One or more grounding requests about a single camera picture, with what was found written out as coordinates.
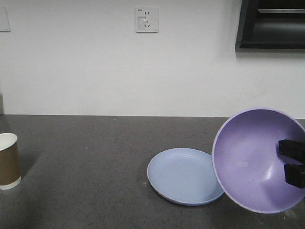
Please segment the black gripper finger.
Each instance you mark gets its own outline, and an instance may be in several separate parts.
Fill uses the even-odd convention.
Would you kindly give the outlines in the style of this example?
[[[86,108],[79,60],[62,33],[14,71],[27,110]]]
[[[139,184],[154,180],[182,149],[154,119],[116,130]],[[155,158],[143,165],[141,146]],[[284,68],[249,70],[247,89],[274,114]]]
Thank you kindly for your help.
[[[293,140],[278,141],[279,154],[286,156],[301,163],[305,163],[305,144]]]
[[[305,188],[305,166],[285,164],[285,181],[286,183],[298,188]]]

